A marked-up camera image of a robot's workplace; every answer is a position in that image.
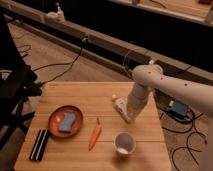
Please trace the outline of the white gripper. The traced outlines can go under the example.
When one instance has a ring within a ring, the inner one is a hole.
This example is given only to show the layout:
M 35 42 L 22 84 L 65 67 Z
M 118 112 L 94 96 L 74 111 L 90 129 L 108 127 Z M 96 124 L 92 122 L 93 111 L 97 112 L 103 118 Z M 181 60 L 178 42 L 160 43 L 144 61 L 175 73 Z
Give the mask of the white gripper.
M 127 98 L 127 118 L 134 122 L 148 102 L 150 90 L 148 87 L 135 83 Z

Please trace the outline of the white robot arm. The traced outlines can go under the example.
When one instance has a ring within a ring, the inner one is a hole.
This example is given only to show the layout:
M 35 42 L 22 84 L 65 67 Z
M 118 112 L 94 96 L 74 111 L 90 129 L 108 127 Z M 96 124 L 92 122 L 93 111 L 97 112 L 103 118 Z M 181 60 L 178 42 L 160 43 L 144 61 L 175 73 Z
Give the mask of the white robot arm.
M 134 85 L 127 98 L 126 118 L 132 123 L 147 104 L 152 89 L 160 90 L 175 99 L 213 118 L 213 86 L 165 76 L 159 65 L 139 65 L 133 69 Z

